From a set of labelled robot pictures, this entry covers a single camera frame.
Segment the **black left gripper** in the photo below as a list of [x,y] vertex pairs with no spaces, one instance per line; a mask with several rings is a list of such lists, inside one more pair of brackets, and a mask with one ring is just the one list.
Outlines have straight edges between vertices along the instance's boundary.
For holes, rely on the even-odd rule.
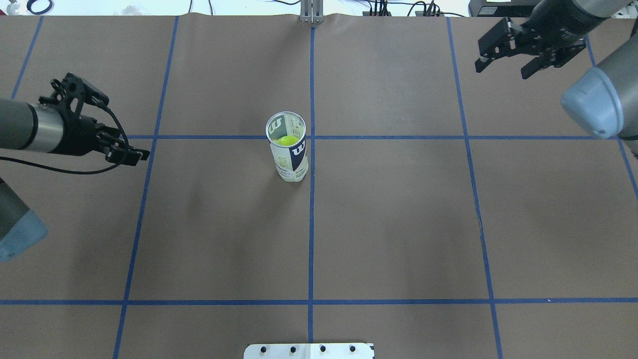
[[109,163],[133,167],[148,160],[150,151],[130,145],[121,130],[81,114],[84,105],[106,111],[110,99],[100,89],[73,73],[67,73],[62,80],[53,79],[50,84],[54,92],[39,97],[38,105],[52,109],[62,120],[61,140],[52,153],[84,156],[102,152]]

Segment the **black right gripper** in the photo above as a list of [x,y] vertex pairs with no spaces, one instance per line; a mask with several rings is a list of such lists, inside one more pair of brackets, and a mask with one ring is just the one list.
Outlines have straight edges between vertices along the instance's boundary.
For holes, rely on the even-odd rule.
[[520,69],[523,80],[549,67],[563,67],[586,49],[588,30],[589,14],[574,0],[541,0],[522,25],[504,17],[478,40],[476,72],[483,72],[497,59],[524,54],[533,45],[550,48]]

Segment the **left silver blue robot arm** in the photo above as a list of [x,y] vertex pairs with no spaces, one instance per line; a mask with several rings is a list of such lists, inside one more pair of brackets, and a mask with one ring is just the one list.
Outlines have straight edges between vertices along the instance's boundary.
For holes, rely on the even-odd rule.
[[[63,170],[35,162],[2,157],[2,161],[40,170],[78,176],[109,172],[120,166],[136,166],[147,161],[150,151],[132,146],[109,96],[86,79],[67,73],[50,82],[52,94],[41,96],[36,104],[3,98],[0,105],[3,150],[81,157],[102,153],[107,168],[93,171]],[[45,223],[20,196],[1,182],[0,258],[11,261],[44,239]]]

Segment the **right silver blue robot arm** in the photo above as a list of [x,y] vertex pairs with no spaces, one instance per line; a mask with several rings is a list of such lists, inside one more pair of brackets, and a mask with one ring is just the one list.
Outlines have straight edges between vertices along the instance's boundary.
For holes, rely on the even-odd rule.
[[[532,57],[520,70],[523,79],[545,68],[560,68],[586,49],[586,34],[627,4],[626,0],[541,0],[526,22],[517,25],[504,17],[478,40],[476,72],[519,54]],[[627,41],[561,97],[561,107],[581,129],[600,139],[616,136],[633,155],[638,152],[637,54],[633,27]]]

